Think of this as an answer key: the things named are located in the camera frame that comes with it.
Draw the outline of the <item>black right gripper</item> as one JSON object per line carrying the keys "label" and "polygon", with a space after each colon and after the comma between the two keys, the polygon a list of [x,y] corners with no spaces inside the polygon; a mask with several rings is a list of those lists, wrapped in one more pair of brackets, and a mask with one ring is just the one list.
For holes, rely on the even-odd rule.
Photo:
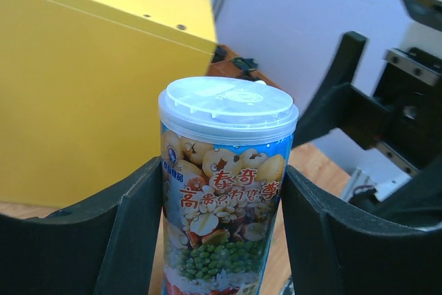
{"label": "black right gripper", "polygon": [[408,179],[355,187],[349,202],[368,212],[441,211],[441,0],[402,0],[414,23],[387,51],[373,97],[352,85],[367,38],[342,35],[316,94],[298,120],[294,148],[340,129],[378,149]]}

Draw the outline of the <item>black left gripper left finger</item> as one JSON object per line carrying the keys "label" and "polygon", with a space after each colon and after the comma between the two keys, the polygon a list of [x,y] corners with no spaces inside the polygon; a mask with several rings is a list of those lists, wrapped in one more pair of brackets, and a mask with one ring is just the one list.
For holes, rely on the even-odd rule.
{"label": "black left gripper left finger", "polygon": [[2,294],[147,294],[162,210],[156,157],[45,218],[1,217]]}

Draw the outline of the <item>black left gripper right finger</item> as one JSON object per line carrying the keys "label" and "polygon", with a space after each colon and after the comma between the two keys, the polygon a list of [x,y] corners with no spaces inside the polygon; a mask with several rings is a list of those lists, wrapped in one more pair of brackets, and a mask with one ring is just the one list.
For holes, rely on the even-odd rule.
{"label": "black left gripper right finger", "polygon": [[292,166],[282,212],[296,294],[441,293],[441,230],[373,216]]}

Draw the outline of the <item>blue tall congee can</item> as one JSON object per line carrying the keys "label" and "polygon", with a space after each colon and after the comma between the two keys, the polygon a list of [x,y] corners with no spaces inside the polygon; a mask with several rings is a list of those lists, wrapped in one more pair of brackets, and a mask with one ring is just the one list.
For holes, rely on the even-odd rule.
{"label": "blue tall congee can", "polygon": [[164,294],[258,294],[298,109],[228,77],[171,82],[158,99]]}

